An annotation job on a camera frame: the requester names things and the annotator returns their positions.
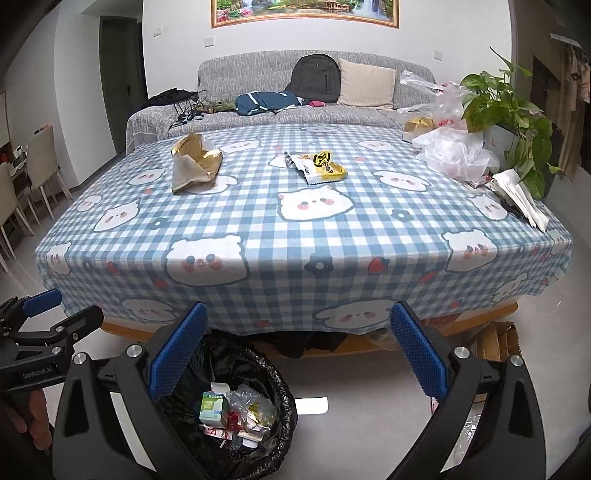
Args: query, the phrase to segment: box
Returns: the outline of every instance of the box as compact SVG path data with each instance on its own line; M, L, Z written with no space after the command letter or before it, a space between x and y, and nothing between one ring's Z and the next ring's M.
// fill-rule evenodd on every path
M493 322L478 332L470 341L468 348L478 358L504 362L510 356L521 356L519 337L513 322ZM484 401L486 394L477 395L474 402Z
M199 420L208 427L225 429L228 426L228 401L219 393L205 392L201 401Z
M435 128L435 124L430 118L416 117L404 124L402 139L405 142L412 143L419 135L429 133L431 130L435 130Z

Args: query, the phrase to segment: food wrapper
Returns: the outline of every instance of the food wrapper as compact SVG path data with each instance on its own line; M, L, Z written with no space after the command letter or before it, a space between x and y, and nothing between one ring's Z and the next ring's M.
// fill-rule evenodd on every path
M431 130L435 130L437 127L432 119L426 117L415 117L404 124L404 132L402 133L402 139L405 142L412 142L413 139L419 135L429 133Z
M190 134L177 142L173 154L173 193L178 193L196 184L211 182L215 186L215 177L222 164L221 151L206 150L200 134Z
M300 170L308 185L339 181L347 176L347 170L332 161L332 153L329 150L315 154L285 152L285 164Z

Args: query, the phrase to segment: metal screw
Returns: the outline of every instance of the metal screw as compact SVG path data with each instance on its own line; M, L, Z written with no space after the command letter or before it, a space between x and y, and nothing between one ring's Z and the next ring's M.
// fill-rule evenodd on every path
M511 363L516 367L523 365L523 359L519 355L511 355Z
M468 350L465 346L457 346L456 349L453 351L458 358L468 358L470 356L470 350Z
M86 362L86 354L84 352L80 352L74 355L74 363L76 365L82 365Z
M130 356L131 358L140 356L141 353L142 348L139 345L131 345L127 348L127 356Z

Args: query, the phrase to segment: beige pillow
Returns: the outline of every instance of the beige pillow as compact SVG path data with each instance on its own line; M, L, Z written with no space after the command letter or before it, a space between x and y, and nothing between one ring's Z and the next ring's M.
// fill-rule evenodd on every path
M362 65L339 59L340 96L338 103L394 110L392 97L396 70Z

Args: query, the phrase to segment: green pothos plant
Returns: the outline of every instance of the green pothos plant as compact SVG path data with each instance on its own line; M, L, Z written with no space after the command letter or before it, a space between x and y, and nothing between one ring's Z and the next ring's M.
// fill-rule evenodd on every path
M511 80L517 71L531 77L531 72L491 50L507 65L499 70L502 77L488 72L471 74L462 80L469 89L463 99L463 119L469 132L479 132L499 125L515 134L511 148L505 152L506 169L514 168L535 199L544 196L544 172L560 168L548 162L552 155L552 122L542 110L515 93Z

